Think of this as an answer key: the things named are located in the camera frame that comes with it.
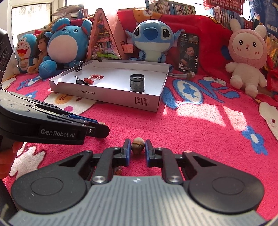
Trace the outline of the brown acorn nut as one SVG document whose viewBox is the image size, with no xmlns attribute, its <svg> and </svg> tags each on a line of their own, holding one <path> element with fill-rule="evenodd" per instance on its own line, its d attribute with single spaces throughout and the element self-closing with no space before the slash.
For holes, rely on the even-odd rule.
<svg viewBox="0 0 278 226">
<path fill-rule="evenodd" d="M 141 137 L 137 137 L 132 141 L 131 150 L 134 154 L 140 154 L 145 148 L 145 141 Z"/>
</svg>

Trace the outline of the black binder clip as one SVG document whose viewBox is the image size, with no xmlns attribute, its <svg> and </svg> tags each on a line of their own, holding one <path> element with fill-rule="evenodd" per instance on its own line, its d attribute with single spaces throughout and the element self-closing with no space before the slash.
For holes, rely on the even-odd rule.
<svg viewBox="0 0 278 226">
<path fill-rule="evenodd" d="M 82 69 L 83 61 L 73 60 L 73 64 L 74 64 L 75 72 L 79 72 Z"/>
<path fill-rule="evenodd" d="M 76 84 L 87 85 L 87 83 L 84 80 L 80 79 L 79 77 L 76 76 L 75 78 L 76 78 Z"/>
</svg>

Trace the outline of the black round cylinder container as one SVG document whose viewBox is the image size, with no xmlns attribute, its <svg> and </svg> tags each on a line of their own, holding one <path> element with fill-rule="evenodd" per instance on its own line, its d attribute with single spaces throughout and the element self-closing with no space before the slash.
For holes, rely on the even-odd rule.
<svg viewBox="0 0 278 226">
<path fill-rule="evenodd" d="M 142 93 L 145 91 L 145 76 L 135 73 L 130 75 L 130 90 L 133 92 Z"/>
</svg>

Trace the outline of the black binder clip on tray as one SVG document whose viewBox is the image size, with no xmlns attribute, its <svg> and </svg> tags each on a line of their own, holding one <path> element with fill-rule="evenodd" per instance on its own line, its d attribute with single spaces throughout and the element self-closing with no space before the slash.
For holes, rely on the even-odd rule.
<svg viewBox="0 0 278 226">
<path fill-rule="evenodd" d="M 73 64 L 74 64 L 75 72 L 79 72 L 82 69 L 83 61 L 73 60 Z"/>
</svg>

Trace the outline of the red cartoon fleece blanket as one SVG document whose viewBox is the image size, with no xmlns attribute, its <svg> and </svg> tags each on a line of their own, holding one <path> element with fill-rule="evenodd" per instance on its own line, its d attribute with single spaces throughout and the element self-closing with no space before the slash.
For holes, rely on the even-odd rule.
<svg viewBox="0 0 278 226">
<path fill-rule="evenodd" d="M 157 112 L 95 102 L 53 92 L 47 80 L 19 75 L 9 90 L 104 122 L 105 139 L 86 138 L 82 146 L 24 143 L 4 179 L 11 188 L 20 176 L 83 150 L 102 152 L 126 138 L 141 137 L 175 153 L 190 150 L 246 171 L 259 178 L 265 195 L 259 213 L 277 215 L 277 98 L 259 94 L 253 99 L 233 90 L 221 48 L 232 32 L 200 15 L 162 15 L 173 31 L 184 29 L 200 38 L 200 63 L 192 80 L 169 77 Z"/>
</svg>

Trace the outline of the white cardboard box tray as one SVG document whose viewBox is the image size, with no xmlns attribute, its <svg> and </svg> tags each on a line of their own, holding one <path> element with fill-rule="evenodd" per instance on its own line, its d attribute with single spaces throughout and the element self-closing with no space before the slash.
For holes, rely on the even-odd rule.
<svg viewBox="0 0 278 226">
<path fill-rule="evenodd" d="M 51 78 L 52 91 L 79 96 L 96 101 L 156 112 L 168 76 L 169 65 L 163 63 L 130 60 L 91 60 L 85 62 L 79 72 L 71 68 Z M 145 91 L 130 90 L 130 75 L 145 76 Z M 91 74 L 104 76 L 92 85 L 76 84 L 76 76 L 89 78 Z"/>
</svg>

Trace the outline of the brown-haired doll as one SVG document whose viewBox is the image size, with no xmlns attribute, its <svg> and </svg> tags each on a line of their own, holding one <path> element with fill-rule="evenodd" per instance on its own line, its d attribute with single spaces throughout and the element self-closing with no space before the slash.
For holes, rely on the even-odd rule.
<svg viewBox="0 0 278 226">
<path fill-rule="evenodd" d="M 34 74 L 38 73 L 39 71 L 39 66 L 43 62 L 43 58 L 48 55 L 47 53 L 47 46 L 48 46 L 48 41 L 49 38 L 45 36 L 45 31 L 40 33 L 37 36 L 37 41 L 36 41 L 36 58 L 38 59 L 37 63 L 34 64 L 33 66 L 30 66 L 27 69 L 28 74 Z"/>
</svg>

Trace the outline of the small pink cube toy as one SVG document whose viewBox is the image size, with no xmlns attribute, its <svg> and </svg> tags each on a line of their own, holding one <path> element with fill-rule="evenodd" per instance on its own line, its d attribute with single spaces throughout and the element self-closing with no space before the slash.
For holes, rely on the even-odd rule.
<svg viewBox="0 0 278 226">
<path fill-rule="evenodd" d="M 122 49 L 123 49 L 124 53 L 133 53 L 134 45 L 133 44 L 124 44 L 124 45 L 122 45 Z"/>
</svg>

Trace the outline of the pink triangular toy box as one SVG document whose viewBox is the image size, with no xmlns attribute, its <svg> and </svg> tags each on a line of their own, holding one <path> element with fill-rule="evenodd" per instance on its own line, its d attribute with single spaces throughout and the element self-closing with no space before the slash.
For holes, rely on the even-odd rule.
<svg viewBox="0 0 278 226">
<path fill-rule="evenodd" d="M 128 59 L 124 53 L 126 35 L 116 11 L 97 9 L 89 37 L 86 60 L 97 58 Z"/>
</svg>

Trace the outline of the stack of books left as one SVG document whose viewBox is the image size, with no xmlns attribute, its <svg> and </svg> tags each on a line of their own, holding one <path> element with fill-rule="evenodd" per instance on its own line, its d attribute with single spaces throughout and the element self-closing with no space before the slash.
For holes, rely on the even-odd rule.
<svg viewBox="0 0 278 226">
<path fill-rule="evenodd" d="M 83 19 L 88 16 L 88 10 L 83 4 L 61 7 L 51 14 L 53 17 L 68 18 L 70 20 Z"/>
</svg>

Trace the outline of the blue Stitch plush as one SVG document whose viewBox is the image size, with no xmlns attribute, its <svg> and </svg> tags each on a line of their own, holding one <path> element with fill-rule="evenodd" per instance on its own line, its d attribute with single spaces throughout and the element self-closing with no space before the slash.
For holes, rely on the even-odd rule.
<svg viewBox="0 0 278 226">
<path fill-rule="evenodd" d="M 125 31 L 131 43 L 139 49 L 138 58 L 131 60 L 164 63 L 165 52 L 171 49 L 184 32 L 183 29 L 173 32 L 172 29 L 159 20 L 146 20 L 139 23 L 133 32 Z"/>
</svg>

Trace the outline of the smartphone leaning on sofa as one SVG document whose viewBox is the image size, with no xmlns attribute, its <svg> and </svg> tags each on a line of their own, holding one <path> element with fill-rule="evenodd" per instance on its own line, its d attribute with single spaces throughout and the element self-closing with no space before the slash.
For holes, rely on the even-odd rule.
<svg viewBox="0 0 278 226">
<path fill-rule="evenodd" d="M 199 37 L 183 33 L 179 41 L 179 70 L 197 73 L 199 62 Z"/>
</svg>

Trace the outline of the pink bunny plush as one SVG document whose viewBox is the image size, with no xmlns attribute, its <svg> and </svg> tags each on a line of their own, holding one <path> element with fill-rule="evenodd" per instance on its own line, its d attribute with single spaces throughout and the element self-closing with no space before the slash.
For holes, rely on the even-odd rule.
<svg viewBox="0 0 278 226">
<path fill-rule="evenodd" d="M 267 86 L 267 80 L 260 71 L 268 56 L 264 40 L 267 29 L 264 25 L 257 25 L 254 30 L 242 29 L 236 19 L 230 20 L 230 28 L 233 34 L 228 51 L 233 61 L 225 66 L 231 73 L 230 84 L 239 90 L 243 88 L 246 95 L 255 98 L 258 86 Z"/>
</svg>

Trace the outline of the row of books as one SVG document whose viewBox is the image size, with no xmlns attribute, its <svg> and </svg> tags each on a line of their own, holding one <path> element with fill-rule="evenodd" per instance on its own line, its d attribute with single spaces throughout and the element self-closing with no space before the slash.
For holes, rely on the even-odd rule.
<svg viewBox="0 0 278 226">
<path fill-rule="evenodd" d="M 196 15 L 192 5 L 175 1 L 145 1 L 146 8 L 152 12 L 167 15 Z"/>
</svg>

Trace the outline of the red plastic basket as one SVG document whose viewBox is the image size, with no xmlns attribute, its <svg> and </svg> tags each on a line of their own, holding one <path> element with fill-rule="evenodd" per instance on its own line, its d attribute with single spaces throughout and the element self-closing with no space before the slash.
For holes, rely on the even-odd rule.
<svg viewBox="0 0 278 226">
<path fill-rule="evenodd" d="M 242 0 L 203 0 L 203 4 L 206 9 L 219 6 L 231 11 L 235 11 L 241 15 L 243 13 L 244 1 Z"/>
</svg>

